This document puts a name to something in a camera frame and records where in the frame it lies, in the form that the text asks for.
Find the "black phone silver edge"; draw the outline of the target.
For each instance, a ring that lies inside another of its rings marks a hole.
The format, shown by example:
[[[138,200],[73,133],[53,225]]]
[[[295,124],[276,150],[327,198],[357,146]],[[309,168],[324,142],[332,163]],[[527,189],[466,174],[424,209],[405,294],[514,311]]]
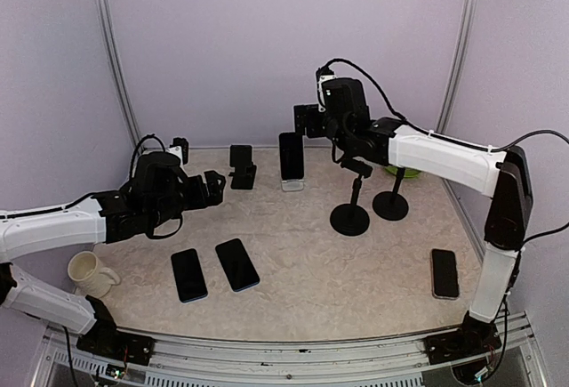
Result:
[[[303,137],[295,132],[280,133],[278,143],[281,179],[283,181],[303,179]]]

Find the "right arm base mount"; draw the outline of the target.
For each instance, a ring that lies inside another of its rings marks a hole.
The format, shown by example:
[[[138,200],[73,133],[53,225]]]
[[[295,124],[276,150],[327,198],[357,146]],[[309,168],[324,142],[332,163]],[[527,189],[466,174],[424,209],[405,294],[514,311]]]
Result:
[[[424,340],[429,364],[436,365],[465,359],[502,347],[502,341],[493,321],[483,322],[467,311],[461,325],[447,333],[429,335]]]

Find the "white folding phone stand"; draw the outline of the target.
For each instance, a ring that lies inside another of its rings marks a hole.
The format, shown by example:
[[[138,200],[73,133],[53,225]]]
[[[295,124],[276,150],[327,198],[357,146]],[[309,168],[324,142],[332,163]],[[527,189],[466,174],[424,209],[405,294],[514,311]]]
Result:
[[[283,192],[296,192],[302,191],[304,189],[303,179],[293,179],[293,180],[282,180],[281,190]]]

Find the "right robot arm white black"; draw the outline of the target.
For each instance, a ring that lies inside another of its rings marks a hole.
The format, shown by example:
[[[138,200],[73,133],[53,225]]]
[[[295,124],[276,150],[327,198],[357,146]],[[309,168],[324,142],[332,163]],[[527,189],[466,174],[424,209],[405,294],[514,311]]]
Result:
[[[326,138],[333,162],[352,171],[371,165],[430,173],[490,198],[485,221],[485,256],[474,298],[454,339],[457,350],[472,355],[486,344],[489,326],[516,281],[521,253],[531,241],[526,230],[533,191],[519,140],[503,146],[461,141],[412,124],[391,110],[373,119],[364,87],[354,78],[337,77],[329,63],[316,72],[317,103],[293,108],[295,132]]]

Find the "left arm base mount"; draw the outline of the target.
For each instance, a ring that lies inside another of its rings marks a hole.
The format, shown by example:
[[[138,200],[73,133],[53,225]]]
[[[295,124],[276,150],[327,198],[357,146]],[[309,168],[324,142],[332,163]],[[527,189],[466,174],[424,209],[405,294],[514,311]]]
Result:
[[[95,324],[86,334],[79,335],[76,347],[97,356],[147,367],[155,340],[150,336],[118,330],[100,299],[87,295],[86,300],[94,310]]]

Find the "black folding phone stand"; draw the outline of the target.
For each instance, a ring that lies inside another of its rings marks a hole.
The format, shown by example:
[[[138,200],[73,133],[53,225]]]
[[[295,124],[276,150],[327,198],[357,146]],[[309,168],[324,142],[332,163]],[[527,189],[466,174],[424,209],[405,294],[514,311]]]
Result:
[[[234,169],[229,174],[232,178],[231,189],[250,190],[253,188],[257,165],[252,161],[251,145],[231,145],[229,148],[229,166]]]

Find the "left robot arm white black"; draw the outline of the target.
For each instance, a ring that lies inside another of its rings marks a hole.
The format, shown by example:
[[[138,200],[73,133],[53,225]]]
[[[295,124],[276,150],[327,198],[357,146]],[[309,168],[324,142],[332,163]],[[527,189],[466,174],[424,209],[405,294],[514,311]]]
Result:
[[[14,260],[55,248],[113,244],[181,222],[187,211],[217,206],[226,179],[215,171],[189,176],[181,154],[168,148],[141,155],[120,188],[88,193],[59,206],[1,213],[1,305],[86,335],[108,356],[124,347],[105,304],[93,294],[78,296],[49,285],[17,267]]]

